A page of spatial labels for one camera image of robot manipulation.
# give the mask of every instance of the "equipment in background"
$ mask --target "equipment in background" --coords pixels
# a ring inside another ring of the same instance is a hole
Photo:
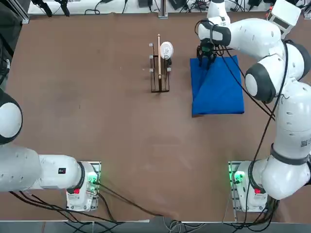
[[[174,10],[177,10],[180,7],[184,7],[187,0],[169,0],[169,2],[174,8]]]
[[[169,92],[170,90],[170,72],[173,55],[173,46],[170,42],[163,42],[161,45],[160,34],[157,35],[157,52],[155,54],[154,44],[150,43],[149,47],[152,47],[153,54],[149,55],[150,59],[150,82],[151,82],[151,92],[161,93]],[[156,79],[156,58],[157,58],[157,68],[158,75]]]
[[[33,2],[34,5],[38,6],[41,9],[43,9],[48,17],[52,17],[53,16],[53,13],[52,13],[51,9],[46,4],[46,2],[44,2],[43,0],[31,0],[31,1]],[[60,4],[60,7],[62,8],[64,14],[69,17],[70,16],[70,12],[69,12],[69,10],[67,8],[68,0],[55,0],[55,2],[58,2]]]
[[[292,5],[286,0],[277,0],[267,20],[280,28],[281,38],[284,39],[298,22],[300,13],[301,9],[299,7]]]
[[[140,8],[151,7],[153,4],[152,2],[153,2],[153,0],[138,0],[138,6]]]

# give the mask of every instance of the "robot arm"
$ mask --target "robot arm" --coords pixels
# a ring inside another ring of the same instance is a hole
[[[23,117],[19,104],[0,89],[0,192],[28,189],[66,189],[67,207],[75,211],[97,208],[98,171],[90,162],[66,155],[38,155],[12,142]]]
[[[292,195],[310,180],[307,165],[311,151],[311,87],[299,82],[311,67],[308,51],[295,43],[283,44],[279,25],[249,18],[230,23],[223,0],[212,0],[198,27],[202,43],[228,46],[258,60],[245,77],[247,91],[257,100],[272,102],[282,95],[276,109],[276,138],[267,159],[241,162],[236,187],[242,210],[260,212],[267,194],[280,200]],[[288,60],[285,84],[280,93]]]

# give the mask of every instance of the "blue cloth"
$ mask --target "blue cloth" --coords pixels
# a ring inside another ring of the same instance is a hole
[[[238,67],[230,57],[225,61],[241,83]],[[199,67],[199,59],[190,59],[192,85],[192,115],[201,114],[243,114],[244,101],[242,88],[238,85],[221,57],[206,70],[207,58]]]

